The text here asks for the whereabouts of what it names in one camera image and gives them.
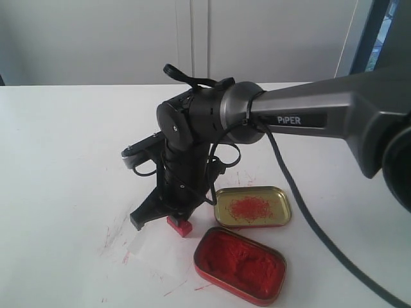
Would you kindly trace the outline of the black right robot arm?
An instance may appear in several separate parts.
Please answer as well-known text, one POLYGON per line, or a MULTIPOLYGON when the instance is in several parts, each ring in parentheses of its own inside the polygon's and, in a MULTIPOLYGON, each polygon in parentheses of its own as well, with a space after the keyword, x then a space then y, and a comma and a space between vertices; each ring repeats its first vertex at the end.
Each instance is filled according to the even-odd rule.
POLYGON ((129 169, 156 165, 157 185, 131 213, 141 229, 155 219, 187 220, 214 193, 229 168, 219 144, 252 144, 264 134, 346 141, 367 178, 382 172, 402 206, 410 207, 410 72, 386 67, 341 78, 265 91, 250 81, 194 78, 172 65, 164 72, 189 89, 156 110, 159 132, 126 148, 129 169))

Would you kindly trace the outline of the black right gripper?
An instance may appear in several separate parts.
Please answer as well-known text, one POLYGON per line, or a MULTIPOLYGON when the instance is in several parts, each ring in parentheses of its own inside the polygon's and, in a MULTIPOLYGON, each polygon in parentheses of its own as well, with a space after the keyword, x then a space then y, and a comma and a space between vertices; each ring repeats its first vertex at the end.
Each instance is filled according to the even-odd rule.
POLYGON ((168 141, 155 143, 156 163, 163 166, 162 180, 130 214, 130 221, 137 231, 147 222, 166 216, 175 216, 180 227, 193 211, 204 202, 216 205, 216 197, 206 197, 217 177, 225 171, 219 162, 209 162, 211 144, 200 142, 186 151, 179 151, 168 141))

